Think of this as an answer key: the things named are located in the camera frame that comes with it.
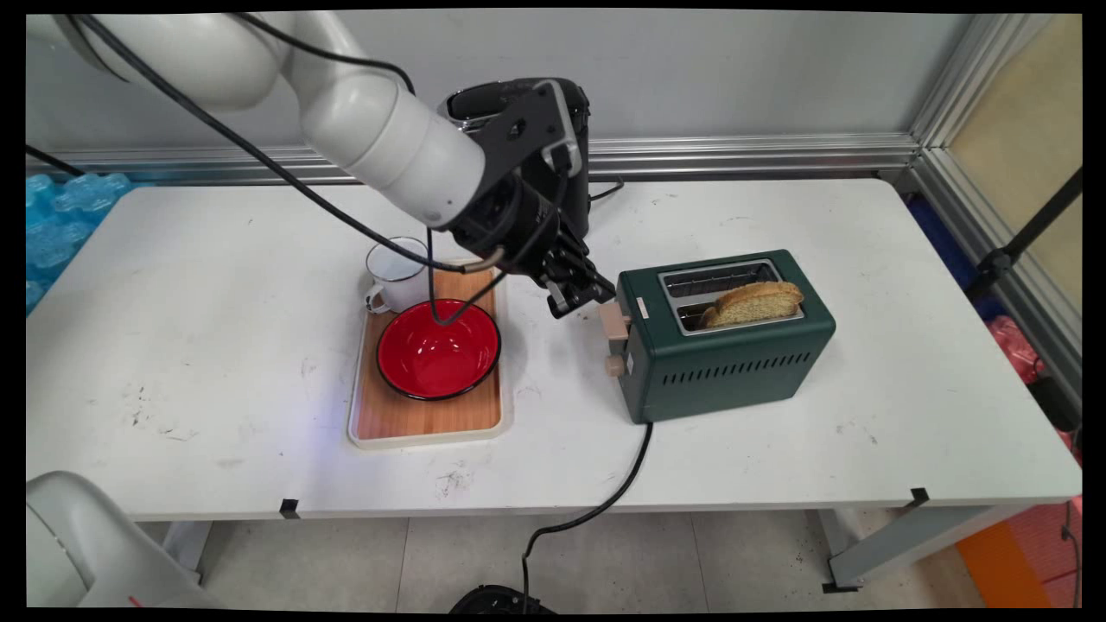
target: gray wall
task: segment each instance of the gray wall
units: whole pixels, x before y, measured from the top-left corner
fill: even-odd
[[[367,54],[436,106],[481,82],[559,75],[601,138],[906,131],[970,15],[671,9],[338,11]],[[70,50],[27,43],[27,142],[43,149],[218,147],[168,100]],[[223,114],[262,146],[301,145],[283,83]]]

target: red bowl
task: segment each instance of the red bowl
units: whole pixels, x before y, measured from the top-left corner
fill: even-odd
[[[465,304],[437,299],[439,318]],[[448,400],[476,388],[499,361],[502,341],[487,311],[469,307],[456,322],[441,326],[430,301],[397,315],[376,343],[376,366],[384,382],[414,400]]]

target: tray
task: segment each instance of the tray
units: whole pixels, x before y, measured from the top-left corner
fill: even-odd
[[[494,277],[493,270],[476,274],[435,272],[435,296],[468,300]],[[477,305],[497,323],[502,323],[504,304],[502,291],[492,290]],[[376,342],[396,317],[378,315],[365,311],[361,354],[353,398],[349,400],[349,439],[363,449],[409,447],[436,443],[453,443],[492,438],[502,434],[511,423],[509,402],[500,382],[502,357],[492,373],[476,388],[440,402],[422,402],[400,395],[389,387],[376,365]]]

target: bowl rim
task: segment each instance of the bowl rim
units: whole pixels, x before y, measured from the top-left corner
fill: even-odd
[[[465,304],[465,302],[466,302],[463,300],[459,300],[459,299],[456,299],[456,298],[435,298],[434,301],[435,302],[452,301],[452,302],[460,302],[461,304]],[[465,395],[466,393],[468,393],[468,392],[472,391],[473,388],[480,386],[480,383],[482,383],[483,381],[488,380],[488,376],[491,375],[491,372],[495,369],[495,365],[499,364],[499,355],[503,351],[503,335],[499,332],[499,324],[495,322],[495,318],[492,318],[491,313],[484,311],[483,308],[477,305],[476,303],[472,303],[471,305],[469,305],[469,308],[465,312],[468,313],[472,309],[476,309],[476,310],[480,311],[481,313],[483,313],[488,318],[488,321],[491,322],[491,326],[493,329],[495,329],[495,355],[492,356],[491,364],[488,365],[488,370],[484,371],[483,375],[481,375],[479,379],[477,379],[476,382],[473,382],[472,384],[466,386],[465,388],[462,388],[462,390],[460,390],[460,391],[458,391],[456,393],[450,393],[448,395],[440,395],[440,396],[436,395],[436,396],[432,396],[432,397],[427,397],[425,395],[416,395],[414,393],[408,393],[408,392],[404,391],[403,388],[399,388],[398,386],[396,386],[395,384],[393,384],[393,382],[390,380],[388,380],[388,375],[384,373],[384,367],[380,365],[380,342],[384,341],[384,335],[388,332],[388,329],[392,328],[392,324],[396,320],[398,320],[399,318],[403,318],[404,314],[407,313],[408,311],[411,311],[413,309],[417,309],[417,308],[419,308],[419,307],[421,307],[424,304],[428,305],[428,304],[430,304],[430,301],[429,300],[424,300],[422,302],[419,302],[418,304],[413,304],[413,305],[408,307],[407,309],[404,309],[403,312],[397,313],[395,318],[393,318],[392,320],[389,320],[388,324],[386,326],[384,326],[383,331],[380,331],[380,336],[377,338],[377,340],[376,340],[376,373],[380,374],[380,377],[384,379],[385,384],[387,384],[389,387],[392,387],[393,391],[395,391],[396,393],[398,393],[398,394],[400,394],[400,395],[403,395],[405,397],[409,397],[411,400],[418,400],[419,402],[440,402],[442,400],[451,400],[453,397],[459,397],[461,395]]]

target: green toaster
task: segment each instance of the green toaster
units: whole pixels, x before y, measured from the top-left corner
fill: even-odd
[[[763,281],[796,286],[799,312],[699,328],[720,296]],[[617,376],[634,423],[791,397],[836,328],[786,250],[629,270],[618,274],[617,291],[601,309],[607,372]]]

